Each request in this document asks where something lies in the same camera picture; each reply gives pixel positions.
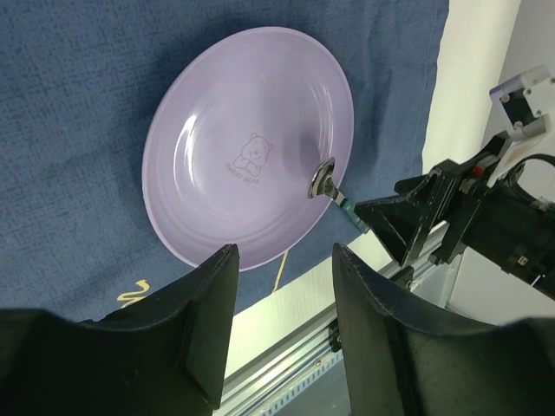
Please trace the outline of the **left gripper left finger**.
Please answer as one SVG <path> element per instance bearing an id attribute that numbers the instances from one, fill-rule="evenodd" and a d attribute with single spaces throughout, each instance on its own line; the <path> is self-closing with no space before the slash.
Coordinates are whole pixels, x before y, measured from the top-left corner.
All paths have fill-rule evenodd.
<path id="1" fill-rule="evenodd" d="M 221 405 L 238 288 L 227 244 L 95 321 L 1 312 L 4 415 L 210 415 Z"/>

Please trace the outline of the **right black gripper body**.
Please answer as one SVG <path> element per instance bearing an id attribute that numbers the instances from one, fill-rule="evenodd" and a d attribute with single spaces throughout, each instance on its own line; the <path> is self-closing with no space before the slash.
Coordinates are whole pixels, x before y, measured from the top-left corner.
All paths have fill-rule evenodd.
<path id="1" fill-rule="evenodd" d="M 447 223 L 441 245 L 428 259 L 434 265 L 451 263 L 470 248 L 553 297 L 554 204 L 533 197 L 519 178 L 527 162 L 553 165 L 554 158 L 542 153 L 525 156 L 488 185 L 494 168 L 508 154 L 508 144 L 508 136 L 498 133 L 469 161 L 445 160 L 428 173 L 442 178 L 438 220 Z"/>

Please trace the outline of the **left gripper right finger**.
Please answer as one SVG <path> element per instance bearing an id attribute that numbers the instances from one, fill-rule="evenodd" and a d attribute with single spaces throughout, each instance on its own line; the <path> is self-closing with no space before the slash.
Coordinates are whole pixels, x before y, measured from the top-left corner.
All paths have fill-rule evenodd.
<path id="1" fill-rule="evenodd" d="M 457 315 L 342 244 L 332 274 L 354 415 L 553 414 L 553 319 L 495 326 Z"/>

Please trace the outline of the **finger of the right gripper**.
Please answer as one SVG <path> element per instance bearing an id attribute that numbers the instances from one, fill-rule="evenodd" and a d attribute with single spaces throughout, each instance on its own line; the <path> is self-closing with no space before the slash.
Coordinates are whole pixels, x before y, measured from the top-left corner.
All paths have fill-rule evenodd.
<path id="1" fill-rule="evenodd" d="M 395 195 L 356 204 L 355 213 L 401 267 L 414 263 L 439 223 L 441 176 L 430 173 L 395 184 Z"/>

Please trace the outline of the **spoon with green handle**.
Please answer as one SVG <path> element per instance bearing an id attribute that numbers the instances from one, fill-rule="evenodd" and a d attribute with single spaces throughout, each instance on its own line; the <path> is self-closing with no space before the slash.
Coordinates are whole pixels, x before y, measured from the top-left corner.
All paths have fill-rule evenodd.
<path id="1" fill-rule="evenodd" d="M 353 225 L 362 233 L 369 232 L 369 227 L 355 213 L 356 204 L 346 198 L 338 189 L 333 180 L 336 160 L 329 158 L 323 161 L 316 169 L 309 185 L 307 197 L 313 199 L 325 196 L 334 202 L 349 218 Z"/>

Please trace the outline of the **blue fish-print cloth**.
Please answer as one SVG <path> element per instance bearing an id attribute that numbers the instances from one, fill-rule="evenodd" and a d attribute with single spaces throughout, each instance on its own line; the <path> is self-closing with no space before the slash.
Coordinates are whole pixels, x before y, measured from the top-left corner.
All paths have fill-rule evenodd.
<path id="1" fill-rule="evenodd" d="M 1 305 L 100 320 L 186 275 L 142 200 L 147 130 L 181 70 L 241 30 L 316 38 L 345 72 L 341 190 L 386 197 L 422 170 L 446 1 L 4 1 Z"/>

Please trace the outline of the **purple plastic plate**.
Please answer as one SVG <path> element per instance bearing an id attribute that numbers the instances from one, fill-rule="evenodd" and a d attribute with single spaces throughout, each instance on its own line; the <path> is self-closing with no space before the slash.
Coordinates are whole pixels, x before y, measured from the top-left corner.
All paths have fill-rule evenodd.
<path id="1" fill-rule="evenodd" d="M 158 239 L 193 267 L 226 244 L 242 270 L 280 257 L 328 209 L 309 185 L 327 159 L 343 179 L 354 126 L 346 75 L 315 38 L 258 27 L 216 42 L 175 79 L 147 133 L 142 194 Z"/>

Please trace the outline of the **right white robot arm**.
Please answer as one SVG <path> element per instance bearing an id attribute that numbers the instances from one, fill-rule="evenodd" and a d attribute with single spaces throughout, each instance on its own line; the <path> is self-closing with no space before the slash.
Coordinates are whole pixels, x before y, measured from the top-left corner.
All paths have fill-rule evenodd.
<path id="1" fill-rule="evenodd" d="M 397 182 L 391 197 L 357 203 L 355 213 L 401 267 L 419 257 L 437 224 L 447 222 L 441 245 L 428 257 L 432 264 L 451 263 L 471 248 L 553 297 L 554 203 L 533 197 L 518 180 L 526 162 L 553 165 L 554 158 L 519 156 L 495 179 L 508 144 L 508 135 L 498 133 L 468 161 L 446 159 L 426 175 Z"/>

